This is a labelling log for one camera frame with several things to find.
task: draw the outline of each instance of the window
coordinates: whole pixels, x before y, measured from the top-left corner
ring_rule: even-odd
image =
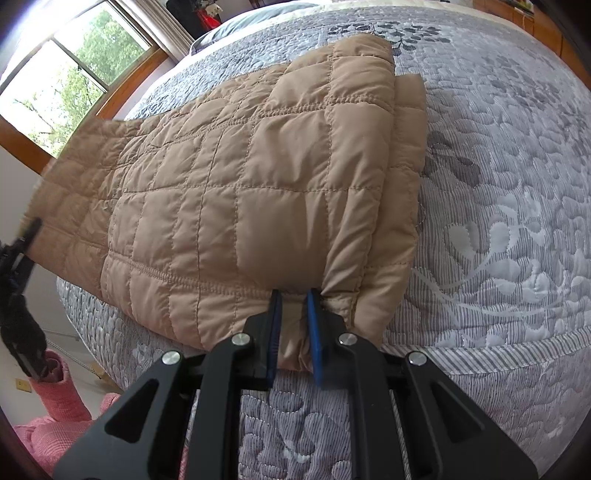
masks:
[[[61,3],[72,8],[77,2],[70,1]],[[54,156],[153,46],[110,0],[94,2],[70,18],[34,47],[30,40],[21,42],[0,80],[0,115]]]

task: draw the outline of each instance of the red object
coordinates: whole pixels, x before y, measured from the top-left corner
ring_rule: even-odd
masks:
[[[210,17],[204,9],[197,10],[197,16],[199,17],[199,20],[203,26],[208,30],[213,30],[214,28],[222,25],[221,22],[217,21],[213,17]]]

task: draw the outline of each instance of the metal screw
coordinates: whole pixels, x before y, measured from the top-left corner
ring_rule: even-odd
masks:
[[[357,343],[357,335],[354,333],[341,333],[339,336],[339,343],[341,345],[354,345]]]
[[[162,363],[164,365],[174,365],[180,362],[181,354],[171,350],[162,356]]]
[[[232,337],[232,343],[238,346],[248,345],[251,343],[251,336],[247,333],[237,333]]]
[[[408,361],[411,362],[412,365],[420,367],[427,363],[427,356],[421,352],[411,352],[408,356]]]

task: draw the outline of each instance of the bedspread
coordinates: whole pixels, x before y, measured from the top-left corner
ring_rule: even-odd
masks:
[[[591,95],[510,25],[382,3],[298,17],[187,59],[134,115],[357,32],[390,41],[396,73],[425,80],[428,136],[415,266],[384,349],[437,361],[543,473],[591,404]],[[76,287],[60,292],[123,384],[170,346]],[[241,474],[350,478],[347,418],[343,395],[280,373],[271,394],[243,396]]]

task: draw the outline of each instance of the pillow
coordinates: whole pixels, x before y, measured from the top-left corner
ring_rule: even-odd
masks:
[[[303,8],[317,7],[322,3],[311,3],[311,2],[300,2],[293,1],[284,4],[269,5],[267,7],[257,8],[255,10],[244,12],[243,14],[237,15],[230,20],[224,22],[219,27],[207,32],[205,35],[199,37],[189,49],[189,55],[195,55],[198,51],[203,50],[205,47],[221,40],[228,35],[237,32],[249,25],[254,25],[270,18],[275,18],[279,15],[301,10]]]

